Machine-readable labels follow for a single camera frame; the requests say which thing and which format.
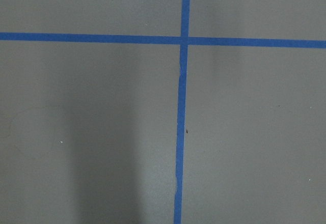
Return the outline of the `blue tape line vertical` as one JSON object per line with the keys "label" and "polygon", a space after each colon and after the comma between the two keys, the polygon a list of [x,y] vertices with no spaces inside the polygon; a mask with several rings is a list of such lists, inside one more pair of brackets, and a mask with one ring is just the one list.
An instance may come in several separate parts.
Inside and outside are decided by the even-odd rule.
{"label": "blue tape line vertical", "polygon": [[175,161],[176,190],[174,196],[173,223],[182,223],[184,135],[185,135],[185,109],[186,109],[190,1],[191,0],[182,0],[182,6],[181,6],[179,81],[178,81],[177,131],[176,131],[176,161]]}

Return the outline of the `blue tape line horizontal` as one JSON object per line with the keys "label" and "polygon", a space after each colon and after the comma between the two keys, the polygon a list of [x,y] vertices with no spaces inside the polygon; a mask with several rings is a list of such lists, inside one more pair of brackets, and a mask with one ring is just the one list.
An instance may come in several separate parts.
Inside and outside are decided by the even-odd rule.
{"label": "blue tape line horizontal", "polygon": [[128,43],[128,44],[166,44],[202,46],[249,46],[325,49],[321,40],[255,39],[255,38],[217,38],[217,37],[173,37],[173,36],[135,36],[98,34],[51,34],[51,33],[13,33],[1,32],[3,41],[49,41],[86,43]]}

